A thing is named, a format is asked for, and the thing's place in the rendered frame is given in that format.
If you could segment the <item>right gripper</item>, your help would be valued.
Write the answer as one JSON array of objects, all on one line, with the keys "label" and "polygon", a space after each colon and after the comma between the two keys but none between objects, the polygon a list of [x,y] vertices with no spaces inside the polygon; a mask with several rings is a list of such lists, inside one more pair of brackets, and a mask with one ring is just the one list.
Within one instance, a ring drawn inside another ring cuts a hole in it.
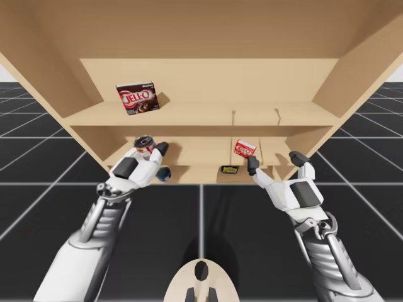
[{"label": "right gripper", "polygon": [[315,169],[310,159],[298,151],[291,151],[289,157],[291,163],[298,167],[298,178],[311,180],[273,182],[273,179],[259,168],[260,163],[255,156],[247,159],[247,171],[259,187],[267,187],[274,206],[281,211],[320,206],[324,198],[312,181],[315,180]]}]

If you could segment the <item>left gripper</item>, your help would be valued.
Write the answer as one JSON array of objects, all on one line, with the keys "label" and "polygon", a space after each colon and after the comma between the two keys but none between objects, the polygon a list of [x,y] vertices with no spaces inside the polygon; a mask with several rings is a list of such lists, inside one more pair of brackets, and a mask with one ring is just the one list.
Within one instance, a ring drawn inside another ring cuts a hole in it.
[{"label": "left gripper", "polygon": [[113,189],[138,189],[149,186],[157,171],[161,168],[169,144],[158,143],[148,160],[132,147],[117,161],[109,172],[108,184]]}]

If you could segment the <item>red and white can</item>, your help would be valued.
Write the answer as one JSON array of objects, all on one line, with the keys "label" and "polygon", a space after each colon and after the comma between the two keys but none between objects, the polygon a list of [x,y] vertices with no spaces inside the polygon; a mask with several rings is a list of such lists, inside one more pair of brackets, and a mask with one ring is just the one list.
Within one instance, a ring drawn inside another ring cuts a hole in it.
[{"label": "red and white can", "polygon": [[138,151],[143,159],[149,160],[152,151],[156,147],[156,141],[150,135],[142,135],[141,137],[136,138],[133,147]]}]

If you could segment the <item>red carton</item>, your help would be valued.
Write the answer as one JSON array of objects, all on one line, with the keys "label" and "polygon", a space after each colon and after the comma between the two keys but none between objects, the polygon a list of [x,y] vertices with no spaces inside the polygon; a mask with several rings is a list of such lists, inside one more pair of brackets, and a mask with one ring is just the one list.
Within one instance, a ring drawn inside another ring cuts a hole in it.
[{"label": "red carton", "polygon": [[257,146],[251,145],[244,140],[238,139],[235,143],[234,153],[247,159],[254,156]]}]

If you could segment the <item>brown carton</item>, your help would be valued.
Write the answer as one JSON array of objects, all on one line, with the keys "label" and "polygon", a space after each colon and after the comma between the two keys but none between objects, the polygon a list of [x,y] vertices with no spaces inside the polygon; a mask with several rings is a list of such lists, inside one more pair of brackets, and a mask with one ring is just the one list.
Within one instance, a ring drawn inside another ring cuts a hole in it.
[{"label": "brown carton", "polygon": [[151,81],[116,85],[116,89],[129,116],[160,109],[154,83]]}]

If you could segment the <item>pale wooden shelf unit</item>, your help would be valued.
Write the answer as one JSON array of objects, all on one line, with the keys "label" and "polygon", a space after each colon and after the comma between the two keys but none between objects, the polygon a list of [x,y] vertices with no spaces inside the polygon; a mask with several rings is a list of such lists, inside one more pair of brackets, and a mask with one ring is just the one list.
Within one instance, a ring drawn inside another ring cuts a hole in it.
[{"label": "pale wooden shelf unit", "polygon": [[152,135],[176,183],[248,182],[243,139],[285,180],[403,64],[403,0],[0,0],[0,64],[105,170]]}]

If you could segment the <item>tan robot part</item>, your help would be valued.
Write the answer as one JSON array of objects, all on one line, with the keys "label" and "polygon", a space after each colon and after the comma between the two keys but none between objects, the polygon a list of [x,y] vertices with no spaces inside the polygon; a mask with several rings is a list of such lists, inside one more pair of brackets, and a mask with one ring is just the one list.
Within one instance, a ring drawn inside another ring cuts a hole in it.
[{"label": "tan robot part", "polygon": [[192,260],[172,278],[163,302],[240,302],[229,275],[215,262]]}]

